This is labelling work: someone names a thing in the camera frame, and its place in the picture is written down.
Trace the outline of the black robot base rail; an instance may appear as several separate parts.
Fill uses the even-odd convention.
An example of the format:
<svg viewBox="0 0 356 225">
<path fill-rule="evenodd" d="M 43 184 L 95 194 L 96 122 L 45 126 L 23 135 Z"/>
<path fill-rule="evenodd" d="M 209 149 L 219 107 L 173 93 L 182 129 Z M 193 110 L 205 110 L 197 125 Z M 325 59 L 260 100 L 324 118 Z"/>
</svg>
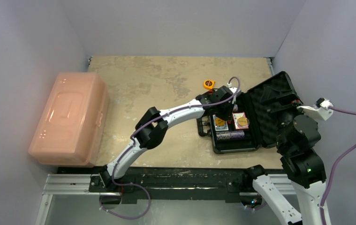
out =
<svg viewBox="0 0 356 225">
<path fill-rule="evenodd" d="M 123 204 L 138 200 L 221 200 L 226 203 L 262 202 L 244 169 L 131 167 L 112 183 L 104 166 L 60 167 L 49 174 L 45 195 L 94 195 L 117 197 Z"/>
</svg>

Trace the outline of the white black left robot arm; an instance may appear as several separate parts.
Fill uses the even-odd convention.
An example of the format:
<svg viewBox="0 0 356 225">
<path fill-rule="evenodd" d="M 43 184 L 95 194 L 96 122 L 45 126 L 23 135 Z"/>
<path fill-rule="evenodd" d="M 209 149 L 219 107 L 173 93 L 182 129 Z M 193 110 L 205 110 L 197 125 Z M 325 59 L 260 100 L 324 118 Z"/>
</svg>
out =
<svg viewBox="0 0 356 225">
<path fill-rule="evenodd" d="M 158 147 L 167 131 L 188 120 L 216 115 L 228 120 L 236 101 L 241 94 L 238 87 L 222 86 L 214 92 L 198 95 L 193 100 L 170 109 L 149 108 L 135 126 L 126 148 L 111 163 L 104 165 L 99 172 L 100 185 L 108 192 L 118 188 L 129 167 L 147 150 Z"/>
</svg>

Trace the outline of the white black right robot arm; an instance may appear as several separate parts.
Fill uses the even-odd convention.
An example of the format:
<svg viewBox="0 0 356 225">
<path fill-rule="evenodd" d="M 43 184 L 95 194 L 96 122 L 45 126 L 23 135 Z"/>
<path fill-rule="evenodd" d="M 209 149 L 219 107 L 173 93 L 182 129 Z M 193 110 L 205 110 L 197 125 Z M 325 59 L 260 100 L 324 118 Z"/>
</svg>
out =
<svg viewBox="0 0 356 225">
<path fill-rule="evenodd" d="M 293 92 L 268 91 L 259 103 L 276 121 L 277 152 L 281 154 L 283 170 L 295 190 L 300 210 L 292 207 L 261 165 L 244 170 L 242 187 L 260 194 L 282 225 L 327 224 L 320 212 L 326 172 L 313 149 L 321 139 L 318 123 L 303 112 L 302 102 Z"/>
</svg>

